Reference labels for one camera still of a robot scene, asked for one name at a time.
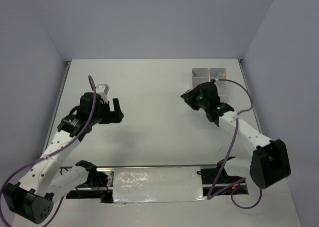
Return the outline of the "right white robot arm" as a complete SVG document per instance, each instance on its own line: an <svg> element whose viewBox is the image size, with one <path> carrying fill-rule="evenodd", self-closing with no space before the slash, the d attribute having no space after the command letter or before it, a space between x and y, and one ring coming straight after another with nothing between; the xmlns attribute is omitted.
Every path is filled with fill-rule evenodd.
<svg viewBox="0 0 319 227"><path fill-rule="evenodd" d="M291 175L285 143L263 135L240 118L240 112L220 100L215 81L202 83L180 96L193 110L204 110L207 119L230 134L247 149L252 159L249 175L261 189Z"/></svg>

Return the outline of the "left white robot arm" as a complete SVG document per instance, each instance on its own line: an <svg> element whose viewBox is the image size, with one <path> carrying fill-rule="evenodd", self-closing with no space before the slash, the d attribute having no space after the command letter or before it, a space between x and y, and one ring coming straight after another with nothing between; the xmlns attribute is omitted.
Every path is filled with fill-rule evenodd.
<svg viewBox="0 0 319 227"><path fill-rule="evenodd" d="M122 121L124 114L117 98L113 99L113 106L111 110L107 96L102 93L82 95L79 105L61 120L40 161L16 184L5 184L3 196L10 211L38 225L48 218L54 204L72 189L108 183L108 175L85 160L78 161L62 176L56 177L56 174L94 125Z"/></svg>

